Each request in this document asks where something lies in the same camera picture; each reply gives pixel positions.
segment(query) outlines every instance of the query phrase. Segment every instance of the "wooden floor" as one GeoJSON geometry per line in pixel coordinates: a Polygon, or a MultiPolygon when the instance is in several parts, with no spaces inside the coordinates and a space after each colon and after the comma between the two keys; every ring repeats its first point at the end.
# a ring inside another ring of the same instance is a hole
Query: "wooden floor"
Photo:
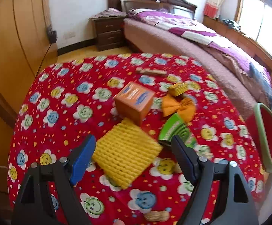
{"type": "Polygon", "coordinates": [[[96,46],[88,46],[84,47],[72,52],[65,53],[63,55],[58,56],[58,63],[68,62],[74,59],[81,59],[99,55],[117,55],[121,53],[132,53],[128,47],[119,47],[114,49],[109,49],[105,51],[98,51],[96,46]]]}

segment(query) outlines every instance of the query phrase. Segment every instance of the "orange bow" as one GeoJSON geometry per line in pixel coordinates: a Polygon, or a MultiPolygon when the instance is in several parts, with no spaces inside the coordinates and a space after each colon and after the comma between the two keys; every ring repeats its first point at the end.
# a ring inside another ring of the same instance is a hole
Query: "orange bow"
{"type": "Polygon", "coordinates": [[[196,107],[190,98],[184,98],[178,102],[171,95],[163,97],[162,109],[164,117],[167,117],[175,112],[186,122],[190,122],[195,114],[196,107]]]}

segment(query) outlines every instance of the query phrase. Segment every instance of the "blue gripper pad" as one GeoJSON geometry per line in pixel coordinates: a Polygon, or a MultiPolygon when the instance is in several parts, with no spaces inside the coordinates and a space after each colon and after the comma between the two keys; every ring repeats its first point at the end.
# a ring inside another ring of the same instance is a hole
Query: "blue gripper pad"
{"type": "Polygon", "coordinates": [[[90,163],[91,157],[94,153],[96,140],[93,135],[91,135],[87,140],[87,144],[82,149],[80,155],[77,157],[75,163],[72,165],[72,176],[70,178],[70,183],[75,185],[77,182],[81,181],[88,164],[90,163]]]}

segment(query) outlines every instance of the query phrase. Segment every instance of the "peanut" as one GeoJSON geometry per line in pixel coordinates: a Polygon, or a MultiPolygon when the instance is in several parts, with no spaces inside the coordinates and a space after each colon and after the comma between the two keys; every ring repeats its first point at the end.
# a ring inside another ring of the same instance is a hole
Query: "peanut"
{"type": "Polygon", "coordinates": [[[165,222],[169,219],[168,211],[151,211],[144,215],[144,218],[150,222],[165,222]]]}
{"type": "Polygon", "coordinates": [[[176,163],[176,164],[174,165],[173,171],[174,171],[175,173],[182,173],[182,170],[180,169],[180,165],[179,165],[178,163],[176,163]]]}

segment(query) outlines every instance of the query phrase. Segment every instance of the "window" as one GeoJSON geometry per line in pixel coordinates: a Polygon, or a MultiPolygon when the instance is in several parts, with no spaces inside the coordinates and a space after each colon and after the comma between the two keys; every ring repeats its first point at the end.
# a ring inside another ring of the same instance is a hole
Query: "window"
{"type": "Polygon", "coordinates": [[[272,7],[266,0],[240,0],[236,20],[241,31],[272,55],[272,7]]]}

